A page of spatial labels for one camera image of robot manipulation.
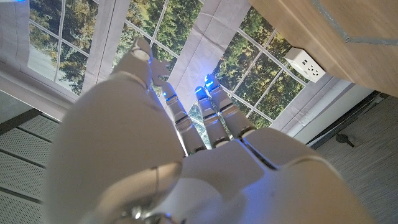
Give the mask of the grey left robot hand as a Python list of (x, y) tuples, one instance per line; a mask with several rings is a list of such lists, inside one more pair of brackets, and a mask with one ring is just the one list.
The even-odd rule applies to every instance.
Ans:
[(256, 128), (217, 80), (195, 91), (207, 149), (167, 62), (136, 38), (64, 116), (46, 169), (46, 223), (372, 223), (321, 155)]

